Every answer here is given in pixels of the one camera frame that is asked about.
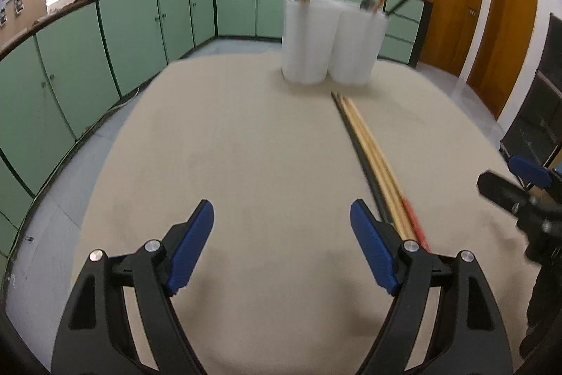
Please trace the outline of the cardboard box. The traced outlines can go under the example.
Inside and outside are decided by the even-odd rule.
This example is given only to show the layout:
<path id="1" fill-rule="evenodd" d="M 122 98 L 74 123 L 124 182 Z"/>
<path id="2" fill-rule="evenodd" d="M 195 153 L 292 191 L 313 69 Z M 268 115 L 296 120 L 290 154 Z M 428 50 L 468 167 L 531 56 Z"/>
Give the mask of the cardboard box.
<path id="1" fill-rule="evenodd" d="M 1 0 L 1 48 L 48 14 L 46 0 Z"/>

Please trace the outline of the plain wooden chopstick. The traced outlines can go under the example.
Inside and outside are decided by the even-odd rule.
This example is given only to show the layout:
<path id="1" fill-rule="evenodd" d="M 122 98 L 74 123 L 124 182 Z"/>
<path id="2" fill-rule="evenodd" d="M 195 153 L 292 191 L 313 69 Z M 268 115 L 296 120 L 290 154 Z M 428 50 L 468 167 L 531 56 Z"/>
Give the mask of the plain wooden chopstick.
<path id="1" fill-rule="evenodd" d="M 349 97 L 346 97 L 341 93 L 337 94 L 340 101 L 343 103 L 345 112 L 351 119 L 353 129 L 358 135 L 359 142 L 366 152 L 369 163 L 371 164 L 379 186 L 382 189 L 382 193 L 392 214 L 394 228 L 403 240 L 415 240 L 416 236 L 407 211 L 403 207 L 402 200 L 399 197 L 395 185 L 393 184 L 391 175 L 388 172 L 385 162 L 383 161 L 378 145 L 376 145 L 375 139 L 372 136 L 372 132 L 367 126 L 362 115 L 359 113 L 359 110 L 355 106 L 354 102 L 352 102 Z"/>
<path id="2" fill-rule="evenodd" d="M 366 121 L 349 97 L 337 94 L 336 100 L 380 219 L 392 226 L 402 240 L 419 242 L 407 200 Z"/>

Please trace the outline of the metal spoon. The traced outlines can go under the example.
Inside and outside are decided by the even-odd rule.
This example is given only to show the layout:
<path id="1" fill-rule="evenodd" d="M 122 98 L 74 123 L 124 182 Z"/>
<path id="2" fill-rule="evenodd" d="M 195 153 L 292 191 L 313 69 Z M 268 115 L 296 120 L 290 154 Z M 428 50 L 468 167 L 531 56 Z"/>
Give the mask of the metal spoon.
<path id="1" fill-rule="evenodd" d="M 375 0 L 362 0 L 360 3 L 360 8 L 363 11 L 371 11 L 375 5 L 376 5 Z"/>

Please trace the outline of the black glass cabinet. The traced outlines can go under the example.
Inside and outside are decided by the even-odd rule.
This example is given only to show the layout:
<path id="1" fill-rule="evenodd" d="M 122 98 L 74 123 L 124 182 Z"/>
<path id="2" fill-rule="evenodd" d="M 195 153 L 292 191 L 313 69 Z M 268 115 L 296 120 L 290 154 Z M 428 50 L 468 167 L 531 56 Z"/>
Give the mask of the black glass cabinet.
<path id="1" fill-rule="evenodd" d="M 500 142 L 500 153 L 505 160 L 520 156 L 547 167 L 561 150 L 561 39 L 561 19 L 551 13 L 534 79 Z"/>

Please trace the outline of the black chopstick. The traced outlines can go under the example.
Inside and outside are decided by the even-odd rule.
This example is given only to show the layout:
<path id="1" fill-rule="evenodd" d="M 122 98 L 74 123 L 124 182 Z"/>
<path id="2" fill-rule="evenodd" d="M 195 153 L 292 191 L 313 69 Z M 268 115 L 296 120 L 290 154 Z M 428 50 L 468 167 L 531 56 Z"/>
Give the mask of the black chopstick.
<path id="1" fill-rule="evenodd" d="M 349 118 L 349 115 L 345 112 L 345 109 L 343 107 L 343 103 L 340 101 L 340 98 L 338 97 L 338 94 L 336 92 L 332 91 L 331 97 L 332 97 L 332 101 L 336 105 L 336 109 L 337 109 L 337 111 L 339 113 L 339 116 L 340 116 L 340 118 L 341 118 L 341 120 L 344 124 L 346 132 L 348 133 L 349 139 L 351 140 L 352 147 L 355 151 L 355 154 L 357 156 L 359 164 L 362 168 L 363 174 L 365 176 L 368 187 L 369 187 L 370 192 L 372 194 L 372 198 L 375 202 L 375 207 L 378 210 L 380 219 L 383 223 L 386 223 L 386 224 L 389 224 L 389 225 L 392 226 L 393 225 L 393 219 L 392 219 L 392 214 L 390 212 L 390 208 L 388 207 L 386 199 L 384 198 L 384 195 L 382 193 L 382 189 L 379 186 L 379 183 L 378 183 L 378 180 L 376 179 L 373 168 L 372 168 L 371 164 L 369 163 L 366 152 L 365 152 L 364 148 L 362 148 L 362 145 L 359 142 L 358 135 L 355 133 L 355 131 L 353 129 L 351 119 Z"/>

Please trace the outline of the white twin utensil holder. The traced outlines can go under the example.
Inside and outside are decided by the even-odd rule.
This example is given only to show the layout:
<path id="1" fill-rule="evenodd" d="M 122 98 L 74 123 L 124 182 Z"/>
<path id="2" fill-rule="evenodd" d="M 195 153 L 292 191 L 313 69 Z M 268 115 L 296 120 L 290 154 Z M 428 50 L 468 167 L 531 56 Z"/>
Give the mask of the white twin utensil holder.
<path id="1" fill-rule="evenodd" d="M 283 0 L 281 72 L 285 80 L 316 85 L 369 82 L 388 29 L 383 11 L 344 0 Z"/>

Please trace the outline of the green lower kitchen cabinets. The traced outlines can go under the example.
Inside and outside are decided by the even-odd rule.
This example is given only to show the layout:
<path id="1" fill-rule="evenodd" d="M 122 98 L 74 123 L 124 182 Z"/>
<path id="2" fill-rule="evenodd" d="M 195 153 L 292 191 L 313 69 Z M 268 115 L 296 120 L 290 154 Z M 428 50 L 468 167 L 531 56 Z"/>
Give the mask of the green lower kitchen cabinets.
<path id="1" fill-rule="evenodd" d="M 277 40 L 282 0 L 86 0 L 1 54 L 1 258 L 78 140 L 169 63 L 214 38 Z"/>

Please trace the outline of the red patterned chopstick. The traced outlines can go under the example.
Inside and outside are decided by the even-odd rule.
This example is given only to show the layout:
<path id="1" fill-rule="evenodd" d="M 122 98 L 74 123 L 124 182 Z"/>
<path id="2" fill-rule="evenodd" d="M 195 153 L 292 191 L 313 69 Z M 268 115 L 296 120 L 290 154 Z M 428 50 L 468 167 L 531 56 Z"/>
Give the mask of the red patterned chopstick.
<path id="1" fill-rule="evenodd" d="M 382 156 L 382 158 L 383 158 L 383 161 L 385 162 L 385 164 L 386 164 L 386 166 L 387 166 L 387 168 L 388 168 L 388 172 L 389 172 L 390 175 L 391 175 L 393 184 L 395 185 L 395 187 L 396 187 L 396 189 L 397 189 L 397 191 L 398 191 L 399 197 L 400 197 L 401 200 L 402 200 L 403 207 L 404 207 L 405 210 L 407 211 L 408 217 L 409 217 L 410 222 L 411 222 L 411 224 L 412 224 L 412 228 L 413 228 L 414 234 L 415 234 L 415 236 L 416 236 L 416 239 L 415 239 L 414 241 L 417 242 L 417 243 L 419 243 L 419 245 L 422 246 L 423 248 L 425 248 L 426 250 L 430 250 L 430 246 L 429 246 L 427 237 L 426 237 L 426 235 L 425 235 L 425 233 L 424 233 L 424 230 L 423 230 L 422 226 L 421 226 L 420 223 L 419 223 L 419 220 L 418 220 L 418 218 L 417 218 L 417 215 L 416 215 L 416 213 L 415 213 L 415 211 L 414 211 L 414 209 L 413 209 L 413 206 L 412 206 L 410 200 L 407 198 L 405 192 L 403 191 L 402 187 L 401 187 L 400 184 L 398 183 L 398 180 L 397 180 L 397 178 L 396 178 L 396 176 L 395 176 L 395 174 L 394 174 L 394 172 L 392 171 L 392 168 L 391 168 L 391 166 L 390 166 L 390 162 L 389 162 L 389 161 L 387 160 L 387 158 L 384 156 L 384 154 L 383 154 L 383 152 L 382 152 L 382 149 L 381 149 L 379 146 L 378 146 L 378 148 L 379 148 L 379 151 L 380 151 L 381 156 Z"/>

